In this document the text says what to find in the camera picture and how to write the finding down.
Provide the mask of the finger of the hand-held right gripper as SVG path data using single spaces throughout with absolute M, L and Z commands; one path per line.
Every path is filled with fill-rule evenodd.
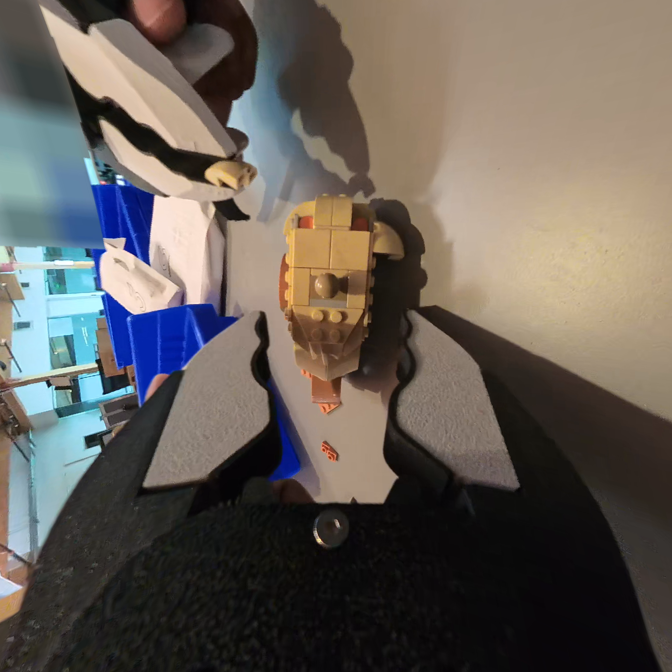
M 85 22 L 63 5 L 40 5 L 64 68 L 90 96 L 119 105 L 172 148 L 230 157 L 233 139 L 175 65 L 132 23 Z
M 247 135 L 215 119 L 168 118 L 157 127 L 126 119 L 97 118 L 99 141 L 120 172 L 157 196 L 197 202 L 230 200 L 240 191 L 216 187 L 204 178 L 218 161 L 243 161 Z

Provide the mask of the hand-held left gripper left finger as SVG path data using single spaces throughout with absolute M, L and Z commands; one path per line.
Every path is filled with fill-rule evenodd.
M 282 445 L 270 369 L 267 319 L 253 311 L 201 348 L 180 383 L 143 487 L 164 491 L 219 482 L 239 491 L 280 466 Z

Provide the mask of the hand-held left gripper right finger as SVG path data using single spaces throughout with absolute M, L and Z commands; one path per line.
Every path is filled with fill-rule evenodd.
M 429 492 L 462 485 L 520 487 L 481 368 L 415 310 L 400 322 L 402 348 L 383 455 L 398 477 Z

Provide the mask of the tan curved brick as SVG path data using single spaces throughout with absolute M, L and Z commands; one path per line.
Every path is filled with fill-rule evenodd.
M 218 161 L 204 173 L 207 182 L 234 191 L 248 188 L 256 176 L 256 167 L 244 161 Z

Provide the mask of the tan and brown brick model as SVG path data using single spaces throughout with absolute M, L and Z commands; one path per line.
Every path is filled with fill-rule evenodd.
M 322 195 L 287 218 L 279 305 L 312 404 L 341 402 L 343 379 L 358 370 L 368 338 L 379 257 L 399 261 L 399 234 L 350 197 Z

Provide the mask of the grey desk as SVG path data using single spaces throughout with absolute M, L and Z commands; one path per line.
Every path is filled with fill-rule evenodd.
M 282 226 L 341 192 L 398 202 L 428 318 L 493 368 L 601 494 L 671 498 L 671 2 L 244 1 L 231 121 L 259 168 L 228 226 L 227 308 L 264 310 L 315 498 L 377 500 L 379 392 L 307 400 L 278 310 Z M 321 453 L 328 441 L 339 454 Z

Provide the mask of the blue plastic bin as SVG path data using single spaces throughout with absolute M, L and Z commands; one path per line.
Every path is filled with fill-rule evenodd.
M 189 304 L 127 318 L 139 405 L 155 376 L 172 374 L 238 317 L 221 316 L 211 304 Z
M 132 185 L 97 185 L 92 190 L 103 238 L 124 238 L 124 248 L 149 264 L 154 195 Z M 118 368 L 132 365 L 127 326 L 130 313 L 107 292 L 102 302 L 116 364 Z

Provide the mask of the white paper bag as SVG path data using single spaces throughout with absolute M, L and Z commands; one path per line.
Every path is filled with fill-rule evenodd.
M 156 196 L 149 264 L 183 290 L 183 303 L 221 311 L 225 237 L 212 202 Z
M 104 239 L 99 281 L 109 296 L 132 315 L 179 307 L 183 290 L 124 249 L 124 238 Z

